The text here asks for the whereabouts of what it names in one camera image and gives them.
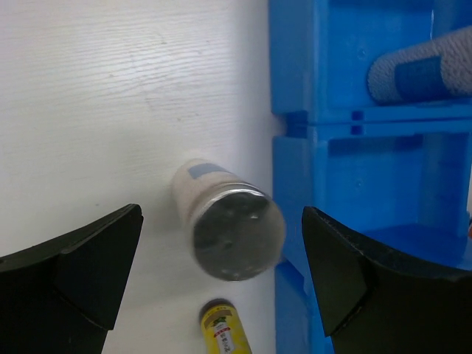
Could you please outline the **small yellow bottle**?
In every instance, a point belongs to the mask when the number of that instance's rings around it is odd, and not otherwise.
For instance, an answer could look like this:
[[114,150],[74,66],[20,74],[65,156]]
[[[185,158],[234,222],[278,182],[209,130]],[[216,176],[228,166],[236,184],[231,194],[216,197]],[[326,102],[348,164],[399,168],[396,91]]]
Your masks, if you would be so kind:
[[198,314],[199,325],[209,354],[252,354],[235,306],[227,299],[208,301]]

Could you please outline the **silver-lid shaker blue label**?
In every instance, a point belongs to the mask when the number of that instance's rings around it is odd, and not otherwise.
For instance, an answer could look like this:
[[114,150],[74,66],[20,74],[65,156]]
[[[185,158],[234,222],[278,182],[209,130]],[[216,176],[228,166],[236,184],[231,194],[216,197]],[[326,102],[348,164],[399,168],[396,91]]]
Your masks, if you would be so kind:
[[177,169],[172,194],[190,253],[211,277],[249,280],[273,268],[285,242],[285,220],[270,195],[205,159]]
[[380,56],[367,87],[380,105],[471,96],[471,27]]

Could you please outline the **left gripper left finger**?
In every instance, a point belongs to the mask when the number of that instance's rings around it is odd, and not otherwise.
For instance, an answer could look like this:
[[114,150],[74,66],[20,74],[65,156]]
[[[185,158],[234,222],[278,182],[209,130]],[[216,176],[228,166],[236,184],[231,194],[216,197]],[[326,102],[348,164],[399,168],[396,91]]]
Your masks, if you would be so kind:
[[2,353],[101,353],[114,329],[143,224],[128,204],[1,258]]

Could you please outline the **blue three-compartment plastic bin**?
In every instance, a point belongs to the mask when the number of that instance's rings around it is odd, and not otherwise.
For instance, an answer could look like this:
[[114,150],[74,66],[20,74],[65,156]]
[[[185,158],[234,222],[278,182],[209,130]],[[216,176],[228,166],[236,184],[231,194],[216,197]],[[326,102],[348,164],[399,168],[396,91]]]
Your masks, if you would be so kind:
[[276,351],[336,353],[302,236],[314,207],[364,235],[423,226],[471,239],[471,96],[380,105],[380,56],[471,27],[469,1],[270,1],[273,195],[286,222],[275,269]]

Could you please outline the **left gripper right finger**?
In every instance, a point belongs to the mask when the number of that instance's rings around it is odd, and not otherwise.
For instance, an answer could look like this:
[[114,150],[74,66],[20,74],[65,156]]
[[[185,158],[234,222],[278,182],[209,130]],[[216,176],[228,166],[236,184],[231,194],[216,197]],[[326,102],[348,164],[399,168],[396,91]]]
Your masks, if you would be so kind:
[[423,226],[364,235],[314,207],[302,236],[336,353],[471,351],[470,238]]

